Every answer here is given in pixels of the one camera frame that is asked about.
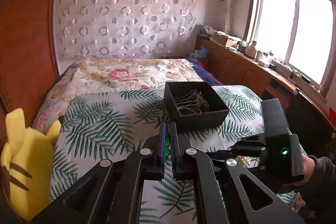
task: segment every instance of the circle patterned wallpaper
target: circle patterned wallpaper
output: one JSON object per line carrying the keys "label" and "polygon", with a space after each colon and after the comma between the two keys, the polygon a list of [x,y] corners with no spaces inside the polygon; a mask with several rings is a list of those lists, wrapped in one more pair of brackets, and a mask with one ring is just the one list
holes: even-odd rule
{"label": "circle patterned wallpaper", "polygon": [[152,58],[180,52],[194,26],[199,0],[55,0],[58,57]]}

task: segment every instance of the floral bedspread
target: floral bedspread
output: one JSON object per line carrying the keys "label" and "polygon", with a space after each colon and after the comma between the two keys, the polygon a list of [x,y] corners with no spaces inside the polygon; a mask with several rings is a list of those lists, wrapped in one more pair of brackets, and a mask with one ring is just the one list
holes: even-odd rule
{"label": "floral bedspread", "polygon": [[[167,66],[171,65],[165,65],[162,73],[171,75],[176,72],[178,75],[177,71],[166,72]],[[115,75],[119,75],[120,71],[111,71],[105,71],[104,76],[100,77],[114,81],[112,77],[116,78]],[[151,85],[150,81],[146,78],[143,82],[138,81],[137,85]],[[202,151],[227,149],[237,138],[264,131],[261,99],[250,89],[244,86],[214,86],[213,89],[229,107],[229,114],[219,128],[184,133],[193,147]],[[140,149],[148,137],[157,135],[160,122],[169,121],[163,95],[164,89],[159,88],[98,92],[75,97],[68,106],[56,144],[50,201],[101,159],[123,160]],[[252,165],[256,163],[257,159],[251,162]],[[292,192],[280,197],[291,204],[297,194]],[[172,178],[170,160],[166,162],[164,180],[145,181],[139,222],[197,222],[193,182],[175,181]]]}
{"label": "floral bedspread", "polygon": [[202,81],[185,59],[102,59],[73,63],[49,91],[33,128],[46,133],[77,95],[163,88],[167,81]]}

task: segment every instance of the silver bolt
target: silver bolt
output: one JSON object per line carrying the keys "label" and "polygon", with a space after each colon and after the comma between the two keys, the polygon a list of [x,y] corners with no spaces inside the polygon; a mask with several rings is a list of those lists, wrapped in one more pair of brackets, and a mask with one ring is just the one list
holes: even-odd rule
{"label": "silver bolt", "polygon": [[150,153],[152,153],[152,151],[149,149],[149,148],[142,148],[141,150],[140,150],[140,154],[141,155],[149,155]]}
{"label": "silver bolt", "polygon": [[228,160],[226,160],[226,164],[228,166],[236,166],[237,165],[237,161],[234,160],[234,159],[228,159]]}
{"label": "silver bolt", "polygon": [[104,159],[104,160],[101,160],[99,164],[101,167],[108,167],[111,165],[111,161],[108,159]]}
{"label": "silver bolt", "polygon": [[197,150],[196,150],[195,148],[188,148],[188,149],[186,150],[186,153],[187,153],[188,155],[195,155],[195,154],[197,153]]}

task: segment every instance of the yellow plush toy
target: yellow plush toy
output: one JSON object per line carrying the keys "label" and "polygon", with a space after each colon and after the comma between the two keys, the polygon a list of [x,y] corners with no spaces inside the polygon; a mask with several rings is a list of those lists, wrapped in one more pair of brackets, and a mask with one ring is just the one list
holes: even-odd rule
{"label": "yellow plush toy", "polygon": [[26,221],[49,204],[53,145],[60,127],[56,120],[45,136],[25,127],[21,108],[6,115],[8,141],[0,158],[2,187],[9,206]]}

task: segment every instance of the black box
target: black box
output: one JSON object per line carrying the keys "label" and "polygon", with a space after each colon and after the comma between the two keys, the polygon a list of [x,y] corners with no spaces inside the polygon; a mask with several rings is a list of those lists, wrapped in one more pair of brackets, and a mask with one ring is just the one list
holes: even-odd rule
{"label": "black box", "polygon": [[[202,92],[209,103],[209,112],[180,114],[174,98],[187,95],[191,90]],[[166,82],[164,101],[170,119],[176,123],[179,132],[219,127],[229,113],[228,107],[206,82]]]}

